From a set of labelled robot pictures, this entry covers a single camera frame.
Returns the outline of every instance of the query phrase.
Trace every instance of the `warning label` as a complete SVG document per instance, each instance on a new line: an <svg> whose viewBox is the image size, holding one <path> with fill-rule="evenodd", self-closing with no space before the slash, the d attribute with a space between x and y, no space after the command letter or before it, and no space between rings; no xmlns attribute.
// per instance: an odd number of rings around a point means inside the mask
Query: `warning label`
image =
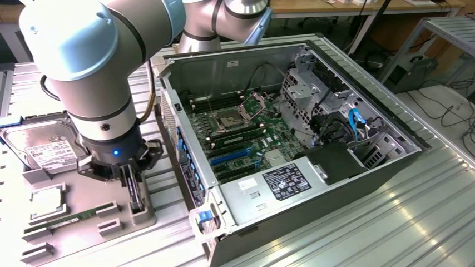
<svg viewBox="0 0 475 267"><path fill-rule="evenodd" d="M313 188L295 164L265 173L263 177L278 200L285 200Z"/></svg>

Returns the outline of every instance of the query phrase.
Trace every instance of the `hard drive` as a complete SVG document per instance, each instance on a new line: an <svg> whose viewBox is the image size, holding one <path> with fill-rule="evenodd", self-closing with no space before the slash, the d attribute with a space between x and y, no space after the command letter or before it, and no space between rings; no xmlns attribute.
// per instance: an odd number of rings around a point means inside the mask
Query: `hard drive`
<svg viewBox="0 0 475 267"><path fill-rule="evenodd" d="M0 139L20 158L27 170L58 174L76 168L87 154L78 130L66 112L26 118L19 125L0 128Z"/></svg>

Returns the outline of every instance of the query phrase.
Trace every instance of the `hard drive label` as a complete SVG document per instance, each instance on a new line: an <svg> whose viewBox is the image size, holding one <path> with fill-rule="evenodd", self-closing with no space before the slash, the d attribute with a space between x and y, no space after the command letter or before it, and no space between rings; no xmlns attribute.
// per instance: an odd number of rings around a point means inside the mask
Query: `hard drive label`
<svg viewBox="0 0 475 267"><path fill-rule="evenodd" d="M26 150L46 170L68 166L76 162L76 154L67 140L27 147Z"/></svg>

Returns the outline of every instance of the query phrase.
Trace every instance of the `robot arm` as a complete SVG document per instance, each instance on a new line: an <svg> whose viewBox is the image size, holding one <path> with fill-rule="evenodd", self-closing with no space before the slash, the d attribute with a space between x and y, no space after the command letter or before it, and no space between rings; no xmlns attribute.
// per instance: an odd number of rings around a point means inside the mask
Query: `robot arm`
<svg viewBox="0 0 475 267"><path fill-rule="evenodd" d="M142 138L128 76L146 62L152 76L148 60L182 32L186 11L190 17L182 50L187 52L219 48L216 34L257 43L270 21L267 0L184 2L38 0L20 16L36 65L90 151L78 161L78 172L100 181L119 179L130 191L131 207L139 212L143 205L136 183L142 171L152 168L162 156L162 144ZM195 45L198 39L190 34L200 38L210 34L214 45Z"/></svg>
<svg viewBox="0 0 475 267"><path fill-rule="evenodd" d="M271 19L269 0L183 0L180 53L220 48L219 36L257 45Z"/></svg>

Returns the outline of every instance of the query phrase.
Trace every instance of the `aluminum profile table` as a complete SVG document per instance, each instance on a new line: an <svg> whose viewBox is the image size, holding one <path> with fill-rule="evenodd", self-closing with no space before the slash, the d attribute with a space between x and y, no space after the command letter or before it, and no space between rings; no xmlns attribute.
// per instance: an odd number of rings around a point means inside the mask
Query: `aluminum profile table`
<svg viewBox="0 0 475 267"><path fill-rule="evenodd" d="M291 232L226 266L473 266L475 264L475 162L405 106L389 89L330 43L313 34L266 39L263 44L311 40L353 77L431 144L431 151L383 187L363 199ZM241 46L231 42L224 48ZM159 54L174 53L167 49ZM39 72L32 63L18 64L10 114L46 113L62 108L39 90ZM136 109L147 100L147 75L131 76ZM160 138L154 121L142 129L147 138ZM0 231L11 205L20 168L0 152ZM158 217L156 225L80 251L47 266L207 266L207 256L195 241L188 211L164 157L147 184ZM2 234L2 266L24 266L8 238Z"/></svg>
<svg viewBox="0 0 475 267"><path fill-rule="evenodd" d="M402 45L393 61L383 67L378 80L385 83L389 79L398 62L403 55L411 49L423 30L430 30L437 36L447 40L453 45L459 47L469 55L475 57L475 18L471 16L446 17L446 18L423 18Z"/></svg>

